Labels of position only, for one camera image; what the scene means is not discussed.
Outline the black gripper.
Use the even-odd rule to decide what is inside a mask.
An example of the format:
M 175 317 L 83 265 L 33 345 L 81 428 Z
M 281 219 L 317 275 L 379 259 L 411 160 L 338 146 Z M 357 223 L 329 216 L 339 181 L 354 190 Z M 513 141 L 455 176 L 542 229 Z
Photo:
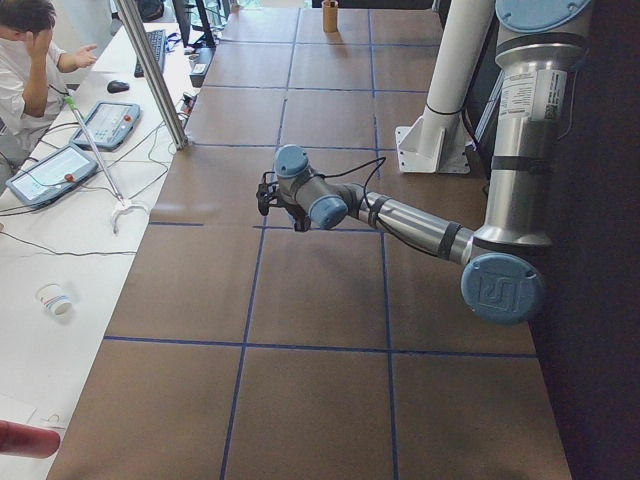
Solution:
M 306 212 L 294 201 L 285 199 L 278 181 L 272 179 L 273 175 L 273 171 L 264 172 L 258 184 L 256 199 L 259 213 L 263 217 L 267 217 L 271 208 L 284 209 L 291 219 L 294 230 L 305 232 Z

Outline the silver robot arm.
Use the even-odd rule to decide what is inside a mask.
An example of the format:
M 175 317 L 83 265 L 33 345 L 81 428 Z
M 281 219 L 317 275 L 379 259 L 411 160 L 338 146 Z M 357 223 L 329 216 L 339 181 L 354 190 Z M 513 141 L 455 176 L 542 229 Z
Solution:
M 353 217 L 427 255 L 458 263 L 461 292 L 479 317 L 526 322 L 545 300 L 533 257 L 550 246 L 545 231 L 551 152 L 566 80 L 584 59 L 593 6 L 588 1 L 454 1 L 422 115 L 395 133 L 404 173 L 455 171 L 465 145 L 465 99 L 491 25 L 498 28 L 499 85 L 494 151 L 483 225 L 470 230 L 356 183 L 331 184 L 306 151 L 280 147 L 258 186 L 259 211 L 285 209 L 296 230 L 330 229 Z

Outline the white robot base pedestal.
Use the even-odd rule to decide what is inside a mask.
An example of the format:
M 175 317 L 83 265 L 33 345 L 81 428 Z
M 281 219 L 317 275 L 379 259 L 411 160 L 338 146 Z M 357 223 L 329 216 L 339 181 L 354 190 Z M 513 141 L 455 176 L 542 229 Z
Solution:
M 412 126 L 396 128 L 401 172 L 470 171 L 462 112 L 494 9 L 493 1 L 451 2 L 424 111 Z

